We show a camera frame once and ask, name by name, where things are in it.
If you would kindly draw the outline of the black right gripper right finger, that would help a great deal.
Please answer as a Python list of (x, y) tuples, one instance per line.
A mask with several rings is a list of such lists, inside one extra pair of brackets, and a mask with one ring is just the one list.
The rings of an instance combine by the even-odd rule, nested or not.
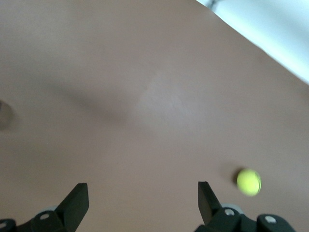
[(282, 217), (261, 214), (254, 221), (232, 207), (223, 207), (208, 182), (198, 183), (198, 208), (204, 224), (197, 232), (294, 232)]

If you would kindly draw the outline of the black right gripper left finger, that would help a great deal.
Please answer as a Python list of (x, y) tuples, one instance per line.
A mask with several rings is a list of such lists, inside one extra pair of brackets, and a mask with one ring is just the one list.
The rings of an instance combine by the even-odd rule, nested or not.
[(0, 220), (2, 232), (74, 232), (89, 209), (88, 186), (77, 184), (54, 210), (38, 213), (28, 222), (17, 225), (12, 218)]

